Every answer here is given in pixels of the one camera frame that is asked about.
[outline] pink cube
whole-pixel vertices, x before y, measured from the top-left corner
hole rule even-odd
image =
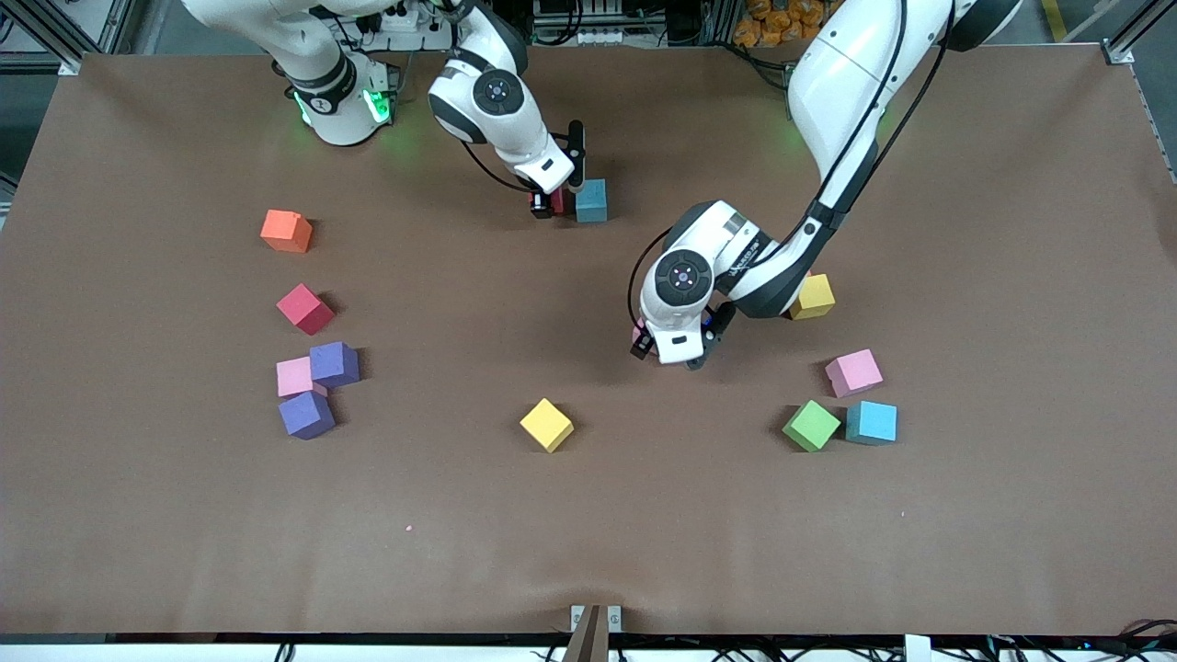
[[[833,383],[833,395],[839,398],[860,393],[883,383],[883,375],[875,363],[875,355],[863,350],[833,359],[825,366],[825,373]]]
[[[314,336],[335,317],[327,304],[301,283],[278,302],[278,310],[307,336]]]
[[[327,395],[327,388],[311,379],[311,357],[284,360],[278,364],[278,397],[288,398],[307,391]]]

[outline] power strip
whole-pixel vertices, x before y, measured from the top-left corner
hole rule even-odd
[[[620,46],[625,33],[619,28],[591,28],[577,33],[577,46]]]

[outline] brown table surface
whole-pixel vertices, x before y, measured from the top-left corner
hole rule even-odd
[[[834,310],[739,318],[691,373],[627,352],[634,258],[712,198],[782,236],[810,154],[726,53],[533,60],[550,128],[587,125],[604,226],[534,220],[478,172],[428,113],[437,58],[347,150],[265,58],[61,80],[0,237],[0,628],[550,631],[604,602],[633,631],[1097,634],[1177,611],[1177,191],[1130,69],[949,55],[818,263]],[[262,244],[268,207],[317,219],[310,253]],[[299,282],[339,311],[313,339],[274,307]],[[332,396],[339,429],[291,439],[273,365],[337,339],[365,379]],[[900,441],[799,451],[784,419],[855,402],[820,366],[863,347]],[[554,455],[518,425],[541,397],[577,425]]]

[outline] foam cube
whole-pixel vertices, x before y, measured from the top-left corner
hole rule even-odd
[[[863,400],[846,412],[846,439],[873,446],[890,444],[898,415],[895,405]]]
[[[553,452],[572,433],[572,422],[544,398],[519,422],[547,452]]]
[[[568,190],[560,186],[552,192],[552,213],[556,216],[567,216],[572,212],[572,205],[570,204]]]
[[[883,375],[870,350],[838,357],[825,366],[825,375],[833,384],[833,395],[839,398],[860,393],[883,383]]]
[[[278,364],[278,397],[288,398],[307,391],[327,395],[327,388],[311,379],[311,357],[284,360]]]
[[[806,277],[802,283],[802,291],[797,294],[797,300],[789,306],[790,319],[809,319],[810,317],[822,317],[833,307],[833,290],[830,289],[830,278],[824,273]]]
[[[298,212],[270,210],[261,224],[261,238],[275,251],[305,253],[311,247],[311,223]]]
[[[301,283],[278,302],[278,310],[307,336],[314,336],[335,317],[327,304]]]
[[[328,389],[360,380],[360,357],[347,343],[328,343],[311,347],[311,379]]]
[[[331,415],[327,398],[307,391],[278,405],[282,416],[286,433],[300,439],[313,439],[335,426],[335,417]]]
[[[586,179],[577,193],[577,223],[605,223],[609,220],[609,200],[604,179]]]
[[[833,436],[842,422],[813,400],[797,410],[782,432],[809,452],[817,452]]]

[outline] green cube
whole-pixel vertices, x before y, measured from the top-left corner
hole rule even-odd
[[[813,400],[797,410],[797,413],[785,424],[785,435],[797,442],[797,445],[810,452],[817,452],[833,436],[842,422]]]

